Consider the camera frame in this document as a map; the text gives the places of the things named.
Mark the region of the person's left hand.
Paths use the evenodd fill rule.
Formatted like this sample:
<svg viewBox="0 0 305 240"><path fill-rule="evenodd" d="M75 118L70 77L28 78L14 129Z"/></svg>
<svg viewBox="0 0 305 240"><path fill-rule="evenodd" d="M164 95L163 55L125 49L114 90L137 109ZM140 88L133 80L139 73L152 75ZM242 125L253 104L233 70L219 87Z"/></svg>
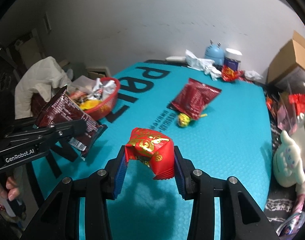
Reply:
<svg viewBox="0 0 305 240"><path fill-rule="evenodd" d="M10 176L7 178L6 186L3 187L0 183L0 201L7 199L13 201L20 197L23 192L22 176Z"/></svg>

